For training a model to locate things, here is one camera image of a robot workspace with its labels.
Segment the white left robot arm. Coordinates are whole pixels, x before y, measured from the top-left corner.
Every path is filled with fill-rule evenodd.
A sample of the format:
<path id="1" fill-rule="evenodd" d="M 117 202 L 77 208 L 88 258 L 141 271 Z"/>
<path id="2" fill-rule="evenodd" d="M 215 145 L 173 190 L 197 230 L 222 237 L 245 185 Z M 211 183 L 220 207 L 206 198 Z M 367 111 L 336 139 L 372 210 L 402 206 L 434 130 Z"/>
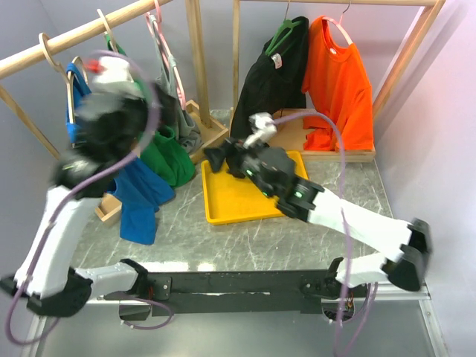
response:
<path id="1" fill-rule="evenodd" d="M 124 239 L 144 244 L 155 239 L 155 215 L 175 193 L 132 148 L 158 129 L 163 105 L 157 91 L 102 90 L 83 98 L 74 145 L 54 169 L 33 245 L 19 270 L 1 279 L 1 288 L 25 298 L 30 311 L 66 318 L 100 295 L 150 296 L 149 273 L 134 260 L 91 270 L 73 268 L 71 260 L 89 214 L 105 193 L 122 202 Z"/>

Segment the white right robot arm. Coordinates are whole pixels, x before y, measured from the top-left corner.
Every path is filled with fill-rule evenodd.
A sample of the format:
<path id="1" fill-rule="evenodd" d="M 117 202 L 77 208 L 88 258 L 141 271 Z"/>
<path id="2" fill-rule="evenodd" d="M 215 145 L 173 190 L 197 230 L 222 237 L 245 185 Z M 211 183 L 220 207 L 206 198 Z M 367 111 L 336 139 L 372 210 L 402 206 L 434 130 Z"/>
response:
<path id="1" fill-rule="evenodd" d="M 227 165 L 228 174 L 252 182 L 284 216 L 348 234 L 374 249 L 367 256 L 333 260 L 325 280 L 330 294 L 342 296 L 367 283 L 389 282 L 408 292 L 422 288 L 432 255 L 427 222 L 393 219 L 341 199 L 298 176 L 295 162 L 279 147 L 259 143 L 246 148 L 227 139 L 205 149 L 205 157 L 213 173 Z"/>

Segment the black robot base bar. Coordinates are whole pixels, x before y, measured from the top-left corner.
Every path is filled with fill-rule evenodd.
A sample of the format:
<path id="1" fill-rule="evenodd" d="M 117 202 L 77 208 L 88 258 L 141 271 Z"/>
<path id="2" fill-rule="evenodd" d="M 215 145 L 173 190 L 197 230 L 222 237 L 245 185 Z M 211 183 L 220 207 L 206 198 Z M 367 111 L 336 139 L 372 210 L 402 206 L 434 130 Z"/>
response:
<path id="1" fill-rule="evenodd" d="M 341 284 L 326 270 L 156 272 L 140 298 L 176 314 L 222 312 L 321 313 L 322 300 L 336 300 Z"/>

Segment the blue tank top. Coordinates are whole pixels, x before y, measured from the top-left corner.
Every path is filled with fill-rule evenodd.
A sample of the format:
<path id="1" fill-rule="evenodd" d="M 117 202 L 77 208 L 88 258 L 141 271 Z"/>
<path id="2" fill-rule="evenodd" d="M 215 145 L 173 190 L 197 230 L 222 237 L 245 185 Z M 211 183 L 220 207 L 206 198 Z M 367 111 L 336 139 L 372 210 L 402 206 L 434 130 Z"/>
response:
<path id="1" fill-rule="evenodd" d="M 91 93 L 85 80 L 85 71 L 80 70 L 80 58 L 76 57 L 66 67 L 70 82 L 66 128 L 72 144 L 80 143 L 80 120 L 76 110 L 83 98 Z M 105 196 L 95 208 L 102 223 L 112 225 L 120 221 L 120 237 L 142 245 L 155 242 L 155 213 L 159 206 L 175 197 L 174 190 L 164 180 L 162 174 L 154 173 L 142 160 L 145 154 L 136 158 L 120 170 L 106 188 Z"/>

